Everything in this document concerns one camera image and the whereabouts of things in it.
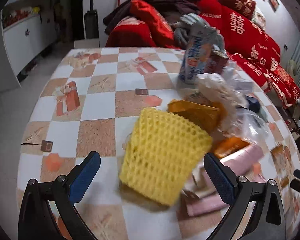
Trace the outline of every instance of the pink towel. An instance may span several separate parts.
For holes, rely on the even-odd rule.
[[[266,179],[260,174],[251,181],[266,183]],[[196,202],[186,202],[187,213],[190,217],[220,210],[227,206],[229,205],[222,201],[218,193],[204,197]]]
[[[249,145],[235,153],[222,158],[220,161],[223,165],[228,166],[235,175],[241,176],[249,171],[251,166],[263,157],[263,151],[258,145]],[[202,173],[207,186],[214,187],[206,171]]]

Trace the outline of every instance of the clear plastic bag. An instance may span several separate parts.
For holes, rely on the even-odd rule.
[[[268,134],[265,121],[245,108],[237,109],[237,122],[233,123],[228,132],[229,135],[239,137],[251,144],[259,144]]]

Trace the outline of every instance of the paper packaging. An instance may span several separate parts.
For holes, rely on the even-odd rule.
[[[220,120],[219,108],[203,106],[184,100],[172,100],[168,104],[168,112],[183,116],[208,133],[217,127]]]

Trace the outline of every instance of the wall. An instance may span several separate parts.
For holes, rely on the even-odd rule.
[[[268,0],[254,0],[257,6],[261,9],[266,17],[266,32],[278,43],[282,54],[282,65],[285,66],[286,62],[291,58],[294,48],[298,42],[300,32],[298,26],[293,21],[289,12],[279,1],[279,7],[276,12],[273,11]],[[116,0],[94,0],[94,8],[98,11],[99,19],[99,34],[100,45],[105,46],[107,35],[104,33],[106,26],[103,24],[102,19],[107,16],[116,6]],[[83,14],[89,10],[89,0],[83,0]],[[284,51],[283,46],[286,44],[288,50]]]

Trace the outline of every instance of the red quilt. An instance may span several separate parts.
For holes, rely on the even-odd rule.
[[[217,0],[200,0],[197,6],[202,10],[202,18],[220,30],[233,60],[264,92],[274,89],[283,107],[292,106],[300,90],[279,64],[278,44],[253,22]]]

